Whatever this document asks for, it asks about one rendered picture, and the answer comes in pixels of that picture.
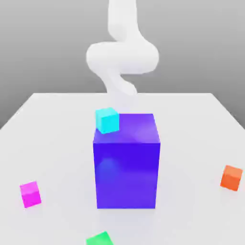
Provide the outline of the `small cyan cube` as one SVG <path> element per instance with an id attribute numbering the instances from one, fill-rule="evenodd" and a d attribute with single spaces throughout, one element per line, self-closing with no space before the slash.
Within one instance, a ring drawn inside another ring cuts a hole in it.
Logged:
<path id="1" fill-rule="evenodd" d="M 96 129 L 102 134 L 119 131 L 120 115 L 113 108 L 103 108 L 95 111 Z"/>

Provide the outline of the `small magenta cube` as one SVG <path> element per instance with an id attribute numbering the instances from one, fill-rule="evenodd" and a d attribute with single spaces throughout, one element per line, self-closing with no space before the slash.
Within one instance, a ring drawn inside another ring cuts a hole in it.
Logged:
<path id="1" fill-rule="evenodd" d="M 29 208 L 41 203 L 41 196 L 37 181 L 20 185 L 21 196 L 25 208 Z"/>

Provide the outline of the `small green cube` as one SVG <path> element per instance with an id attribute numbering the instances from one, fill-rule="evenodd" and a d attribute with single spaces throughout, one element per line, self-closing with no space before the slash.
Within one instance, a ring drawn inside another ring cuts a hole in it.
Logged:
<path id="1" fill-rule="evenodd" d="M 105 231 L 90 237 L 86 240 L 85 245 L 114 245 L 109 234 Z"/>

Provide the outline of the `small orange cube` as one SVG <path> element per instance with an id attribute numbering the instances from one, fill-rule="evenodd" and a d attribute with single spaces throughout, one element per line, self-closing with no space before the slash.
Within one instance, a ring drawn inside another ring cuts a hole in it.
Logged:
<path id="1" fill-rule="evenodd" d="M 226 165 L 220 186 L 233 191 L 238 191 L 242 173 L 242 169 Z"/>

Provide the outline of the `large purple box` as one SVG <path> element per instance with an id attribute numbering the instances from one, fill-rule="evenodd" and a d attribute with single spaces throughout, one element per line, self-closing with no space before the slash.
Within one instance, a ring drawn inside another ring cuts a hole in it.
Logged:
<path id="1" fill-rule="evenodd" d="M 93 155 L 99 209 L 153 209 L 160 139 L 151 113 L 121 114 L 117 132 L 95 131 Z"/>

